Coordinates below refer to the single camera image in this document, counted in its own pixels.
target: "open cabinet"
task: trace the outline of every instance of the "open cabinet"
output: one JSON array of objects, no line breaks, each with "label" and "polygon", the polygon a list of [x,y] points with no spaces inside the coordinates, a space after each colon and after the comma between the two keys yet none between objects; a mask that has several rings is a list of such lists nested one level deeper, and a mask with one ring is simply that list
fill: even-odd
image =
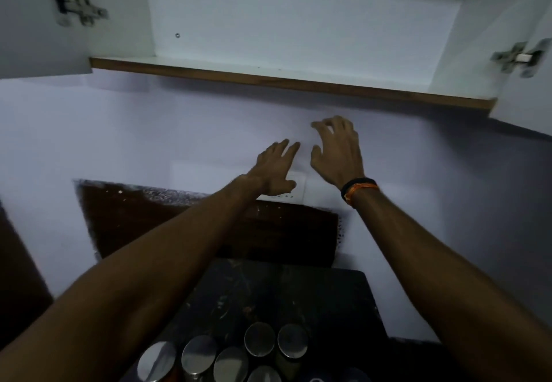
[{"label": "open cabinet", "polygon": [[0,2],[1,78],[96,67],[492,109],[552,133],[552,0]]}]

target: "shelf edge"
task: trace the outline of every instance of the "shelf edge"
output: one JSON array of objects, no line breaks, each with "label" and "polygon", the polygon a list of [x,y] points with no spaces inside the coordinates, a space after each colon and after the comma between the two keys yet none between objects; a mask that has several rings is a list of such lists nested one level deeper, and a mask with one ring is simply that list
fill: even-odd
[{"label": "shelf edge", "polygon": [[306,92],[352,95],[373,99],[415,101],[419,103],[440,104],[488,111],[494,107],[496,102],[496,99],[474,99],[469,97],[408,92],[376,87],[350,86],[334,83],[322,83],[318,81],[258,76],[253,74],[200,70],[197,68],[144,64],[141,62],[121,61],[118,59],[108,58],[93,57],[90,58],[90,64],[92,68],[99,68],[101,70],[126,71],[165,77],[193,78],[225,83],[285,88],[289,90]]}]

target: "cabinet hinge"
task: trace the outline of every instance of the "cabinet hinge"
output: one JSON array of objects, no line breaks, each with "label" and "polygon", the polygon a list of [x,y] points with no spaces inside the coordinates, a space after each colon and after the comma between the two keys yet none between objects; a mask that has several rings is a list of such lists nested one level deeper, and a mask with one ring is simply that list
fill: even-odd
[{"label": "cabinet hinge", "polygon": [[70,14],[79,16],[83,26],[93,26],[97,19],[108,19],[106,9],[96,7],[90,0],[53,0],[56,22],[61,26],[71,26]]},{"label": "cabinet hinge", "polygon": [[541,66],[550,45],[552,45],[552,38],[542,39],[534,49],[526,52],[527,42],[518,42],[509,51],[495,52],[491,57],[491,61],[502,65],[502,72],[507,74],[512,73],[516,66],[522,66],[521,77],[531,78]]}]

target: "round metal lid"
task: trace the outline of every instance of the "round metal lid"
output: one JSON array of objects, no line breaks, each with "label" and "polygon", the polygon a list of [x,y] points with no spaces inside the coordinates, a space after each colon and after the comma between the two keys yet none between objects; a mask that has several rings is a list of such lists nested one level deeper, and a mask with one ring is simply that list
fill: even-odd
[{"label": "round metal lid", "polygon": [[340,382],[371,382],[371,379],[360,369],[347,368],[343,371]]},{"label": "round metal lid", "polygon": [[245,331],[244,344],[253,357],[267,356],[276,342],[276,334],[267,323],[254,323]]},{"label": "round metal lid", "polygon": [[189,375],[199,375],[211,367],[216,357],[216,342],[210,336],[192,338],[182,351],[182,369]]},{"label": "round metal lid", "polygon": [[136,372],[142,382],[163,379],[175,365],[176,349],[168,341],[160,341],[148,347],[138,361]]},{"label": "round metal lid", "polygon": [[237,347],[224,349],[213,366],[215,382],[244,382],[249,371],[247,353]]},{"label": "round metal lid", "polygon": [[281,382],[281,378],[270,366],[259,366],[251,372],[247,382]]},{"label": "round metal lid", "polygon": [[284,356],[290,359],[300,359],[307,352],[307,333],[300,325],[284,325],[278,332],[278,346]]}]

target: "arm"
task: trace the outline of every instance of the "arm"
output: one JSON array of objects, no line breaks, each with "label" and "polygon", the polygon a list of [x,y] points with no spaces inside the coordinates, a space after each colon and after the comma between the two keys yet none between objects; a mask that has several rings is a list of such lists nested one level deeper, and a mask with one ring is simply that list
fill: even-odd
[{"label": "arm", "polygon": [[249,173],[83,274],[0,353],[9,382],[119,380],[193,288],[224,235],[262,193],[278,195],[299,143],[259,155]]},{"label": "arm", "polygon": [[[324,179],[341,190],[364,177],[358,134],[350,121],[336,116],[313,127],[324,153],[315,147],[311,164]],[[548,328],[380,191],[358,190],[352,203],[410,301],[473,376],[552,380]]]}]

